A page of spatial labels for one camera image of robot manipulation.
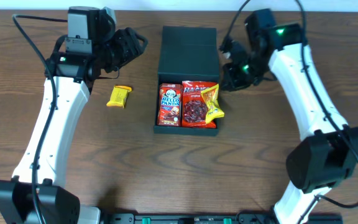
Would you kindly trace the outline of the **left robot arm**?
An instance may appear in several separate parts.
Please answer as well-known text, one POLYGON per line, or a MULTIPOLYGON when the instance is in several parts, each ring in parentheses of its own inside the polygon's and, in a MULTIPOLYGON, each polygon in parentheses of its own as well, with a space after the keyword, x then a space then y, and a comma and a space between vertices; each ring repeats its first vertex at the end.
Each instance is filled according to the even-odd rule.
POLYGON ((100 223, 98 207, 65 189, 76 124, 102 70, 119 71, 148 42, 131 28, 82 38, 63 35, 44 59, 43 102, 30 142, 10 180, 0 180, 0 213, 7 223, 100 223))

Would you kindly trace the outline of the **red Hacks candy bag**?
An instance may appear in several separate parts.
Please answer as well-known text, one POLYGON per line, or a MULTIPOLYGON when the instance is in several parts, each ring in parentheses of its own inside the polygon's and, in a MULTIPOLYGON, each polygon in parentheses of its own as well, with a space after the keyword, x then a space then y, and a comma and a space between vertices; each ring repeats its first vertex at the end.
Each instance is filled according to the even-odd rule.
POLYGON ((214 121, 206 123, 208 107, 201 92, 215 86, 215 82, 182 81, 181 125, 185 128, 216 128, 214 121))

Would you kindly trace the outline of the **yellow orange snack packet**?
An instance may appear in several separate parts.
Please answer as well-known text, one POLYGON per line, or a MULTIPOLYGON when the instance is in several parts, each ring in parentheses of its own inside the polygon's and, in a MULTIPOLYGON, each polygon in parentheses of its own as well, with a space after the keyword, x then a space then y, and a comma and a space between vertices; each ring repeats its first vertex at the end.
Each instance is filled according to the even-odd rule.
POLYGON ((219 85, 209 87, 201 91, 201 97, 207 106, 205 116, 205 123, 208 124, 216 118, 223 118, 224 111, 220 108, 218 103, 219 85))

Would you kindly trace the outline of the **red Hello Panda box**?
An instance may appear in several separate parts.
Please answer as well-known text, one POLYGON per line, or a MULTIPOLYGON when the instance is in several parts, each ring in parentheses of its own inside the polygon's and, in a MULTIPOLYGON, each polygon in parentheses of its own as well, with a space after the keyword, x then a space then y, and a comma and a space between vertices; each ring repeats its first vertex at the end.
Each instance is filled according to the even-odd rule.
POLYGON ((159 89, 157 125, 181 126, 182 86, 163 83, 159 89))

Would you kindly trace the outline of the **black gift box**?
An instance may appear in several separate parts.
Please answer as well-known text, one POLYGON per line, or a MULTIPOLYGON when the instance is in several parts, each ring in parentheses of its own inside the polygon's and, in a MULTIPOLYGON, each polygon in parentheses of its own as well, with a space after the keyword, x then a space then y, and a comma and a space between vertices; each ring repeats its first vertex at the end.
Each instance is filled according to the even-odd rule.
POLYGON ((219 82, 216 39, 215 28, 164 26, 157 84, 219 82))

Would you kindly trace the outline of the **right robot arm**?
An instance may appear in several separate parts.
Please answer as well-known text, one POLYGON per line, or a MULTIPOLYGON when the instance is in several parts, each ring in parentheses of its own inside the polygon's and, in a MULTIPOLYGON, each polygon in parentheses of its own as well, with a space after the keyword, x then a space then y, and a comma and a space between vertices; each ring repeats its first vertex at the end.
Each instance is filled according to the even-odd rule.
POLYGON ((267 72, 281 84, 300 144, 286 159, 290 181, 270 222, 306 223, 316 204, 358 167, 358 127, 350 127, 331 101, 313 62, 305 22, 278 25, 270 9, 261 9, 244 25, 250 50, 230 35, 219 48, 228 59, 221 88, 256 86, 267 72))

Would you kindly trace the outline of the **small yellow candy packet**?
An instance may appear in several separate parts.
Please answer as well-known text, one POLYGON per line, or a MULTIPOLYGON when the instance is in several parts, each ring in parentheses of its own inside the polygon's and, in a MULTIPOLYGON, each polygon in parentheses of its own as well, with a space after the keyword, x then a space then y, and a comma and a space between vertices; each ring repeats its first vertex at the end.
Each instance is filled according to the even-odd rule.
POLYGON ((128 94, 132 91, 132 88, 124 85, 115 85, 109 101, 106 103, 107 107, 117 106, 125 108, 128 94))

